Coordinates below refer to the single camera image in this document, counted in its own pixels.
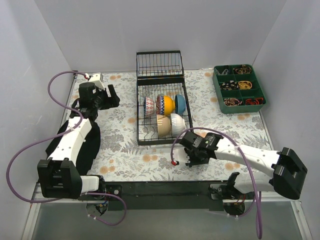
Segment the plain white bowl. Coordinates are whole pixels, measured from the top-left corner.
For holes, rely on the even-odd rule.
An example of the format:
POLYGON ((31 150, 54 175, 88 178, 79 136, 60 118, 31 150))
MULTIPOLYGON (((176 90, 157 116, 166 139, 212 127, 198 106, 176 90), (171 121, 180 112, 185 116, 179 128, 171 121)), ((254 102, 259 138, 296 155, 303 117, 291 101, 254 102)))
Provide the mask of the plain white bowl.
POLYGON ((182 131, 186 129, 185 120, 177 113, 170 114, 171 133, 177 137, 182 131))

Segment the blue patterned bowl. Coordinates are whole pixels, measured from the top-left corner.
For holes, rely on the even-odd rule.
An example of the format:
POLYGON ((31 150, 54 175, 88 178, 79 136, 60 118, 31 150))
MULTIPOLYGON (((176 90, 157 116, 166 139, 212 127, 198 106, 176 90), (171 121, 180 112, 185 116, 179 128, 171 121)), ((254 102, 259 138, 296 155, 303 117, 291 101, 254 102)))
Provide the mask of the blue patterned bowl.
POLYGON ((143 115, 145 118, 151 117, 156 109, 154 100, 150 97, 145 97, 143 100, 143 115))

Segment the red patterned bowl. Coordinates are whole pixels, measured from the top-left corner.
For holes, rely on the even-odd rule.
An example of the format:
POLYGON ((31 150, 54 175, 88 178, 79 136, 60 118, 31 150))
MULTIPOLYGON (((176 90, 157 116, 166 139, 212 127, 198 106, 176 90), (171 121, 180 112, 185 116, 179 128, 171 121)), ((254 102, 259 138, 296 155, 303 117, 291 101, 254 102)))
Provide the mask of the red patterned bowl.
POLYGON ((157 115, 164 115, 165 114, 164 96, 159 95, 156 99, 156 114, 157 115))

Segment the black wire dish rack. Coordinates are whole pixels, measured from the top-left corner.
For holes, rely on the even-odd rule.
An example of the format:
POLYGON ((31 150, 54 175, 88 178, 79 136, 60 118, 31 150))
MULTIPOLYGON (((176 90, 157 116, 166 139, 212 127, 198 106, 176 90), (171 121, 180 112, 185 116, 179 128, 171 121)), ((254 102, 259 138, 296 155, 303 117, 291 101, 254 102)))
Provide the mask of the black wire dish rack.
POLYGON ((136 54, 137 143, 170 144, 193 127, 179 50, 136 54))

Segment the blue ceramic bowl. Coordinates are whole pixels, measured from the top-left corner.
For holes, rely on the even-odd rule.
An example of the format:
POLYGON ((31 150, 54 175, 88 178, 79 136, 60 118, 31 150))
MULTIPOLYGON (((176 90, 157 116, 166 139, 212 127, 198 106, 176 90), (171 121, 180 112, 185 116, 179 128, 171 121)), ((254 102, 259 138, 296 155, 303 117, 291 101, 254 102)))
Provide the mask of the blue ceramic bowl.
POLYGON ((174 112, 182 116, 187 107, 185 98, 182 95, 177 94, 174 98, 174 104, 175 104, 174 112))

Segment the yellow bowl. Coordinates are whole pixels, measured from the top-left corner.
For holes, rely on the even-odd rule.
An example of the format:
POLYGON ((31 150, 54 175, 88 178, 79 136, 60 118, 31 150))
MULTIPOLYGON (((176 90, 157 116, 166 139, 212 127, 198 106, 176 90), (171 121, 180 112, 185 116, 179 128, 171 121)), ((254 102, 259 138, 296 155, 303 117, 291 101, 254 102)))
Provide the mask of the yellow bowl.
POLYGON ((169 116, 175 110, 175 101, 165 95, 164 96, 164 115, 169 116))

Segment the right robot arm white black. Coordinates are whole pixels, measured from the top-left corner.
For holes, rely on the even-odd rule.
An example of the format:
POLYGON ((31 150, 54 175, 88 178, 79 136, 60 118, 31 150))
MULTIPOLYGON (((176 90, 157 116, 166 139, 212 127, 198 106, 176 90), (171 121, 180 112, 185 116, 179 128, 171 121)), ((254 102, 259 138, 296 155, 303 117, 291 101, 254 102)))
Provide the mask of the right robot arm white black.
POLYGON ((220 134, 209 132, 205 137, 188 131, 180 140, 182 148, 173 150, 173 163, 186 166, 208 164, 211 159, 249 165, 254 173, 234 172, 224 187, 227 195, 237 199, 250 192, 276 192, 298 200, 304 186, 307 167, 296 152, 288 147, 281 151, 263 150, 248 145, 235 146, 220 134))

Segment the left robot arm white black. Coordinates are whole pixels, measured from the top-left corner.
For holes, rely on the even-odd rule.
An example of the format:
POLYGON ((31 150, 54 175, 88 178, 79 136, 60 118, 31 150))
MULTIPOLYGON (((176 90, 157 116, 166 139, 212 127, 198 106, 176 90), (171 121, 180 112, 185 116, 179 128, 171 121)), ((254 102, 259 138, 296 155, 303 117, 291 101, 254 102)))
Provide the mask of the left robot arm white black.
POLYGON ((79 97, 72 103, 69 119, 59 136, 46 149, 47 159, 37 165, 42 195, 46 198, 78 199, 89 192, 95 200, 106 196, 100 175, 89 175, 101 146, 101 130, 96 123, 98 112, 120 104, 115 88, 99 88, 93 82, 79 85, 79 97))

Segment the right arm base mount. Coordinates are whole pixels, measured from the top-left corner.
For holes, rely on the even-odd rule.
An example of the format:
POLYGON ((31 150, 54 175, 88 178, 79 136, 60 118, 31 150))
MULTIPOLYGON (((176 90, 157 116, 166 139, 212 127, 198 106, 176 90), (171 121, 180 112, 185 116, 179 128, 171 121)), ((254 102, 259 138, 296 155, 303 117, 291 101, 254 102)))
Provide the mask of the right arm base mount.
POLYGON ((255 199, 253 191, 241 193, 235 188, 239 175, 239 172, 233 172, 228 180, 223 181, 221 184, 210 184, 208 187, 213 200, 231 200, 231 202, 222 203, 222 206, 223 210, 233 217, 239 217, 245 213, 245 200, 255 199))

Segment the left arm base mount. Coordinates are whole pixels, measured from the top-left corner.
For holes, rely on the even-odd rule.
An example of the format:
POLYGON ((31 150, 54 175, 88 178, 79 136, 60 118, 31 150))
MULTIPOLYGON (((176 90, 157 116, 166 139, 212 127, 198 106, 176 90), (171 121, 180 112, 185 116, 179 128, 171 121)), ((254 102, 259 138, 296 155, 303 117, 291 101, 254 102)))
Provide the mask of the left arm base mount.
POLYGON ((100 219, 107 211, 122 211, 124 210, 123 216, 119 222, 121 222, 127 213, 126 203, 121 197, 118 196, 119 191, 116 189, 114 194, 109 192, 106 188, 102 192, 88 192, 85 194, 90 200, 98 201, 98 203, 88 203, 86 205, 86 211, 89 217, 104 222, 100 219))

